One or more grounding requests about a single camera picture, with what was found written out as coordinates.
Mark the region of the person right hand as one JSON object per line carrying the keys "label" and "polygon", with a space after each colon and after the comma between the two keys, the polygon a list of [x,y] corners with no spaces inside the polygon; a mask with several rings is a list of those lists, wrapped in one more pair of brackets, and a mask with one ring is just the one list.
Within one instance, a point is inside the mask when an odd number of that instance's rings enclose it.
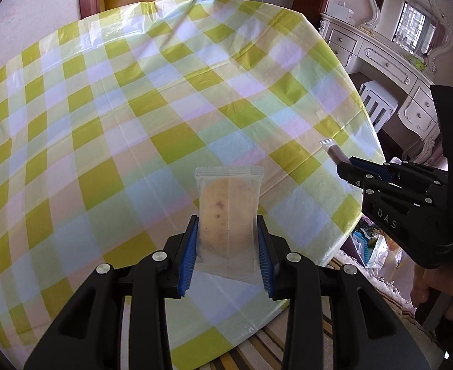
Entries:
{"label": "person right hand", "polygon": [[413,287],[410,293],[413,307],[427,302],[432,289],[452,297],[446,311],[446,318],[453,321],[453,266],[441,266],[436,269],[414,266]]}

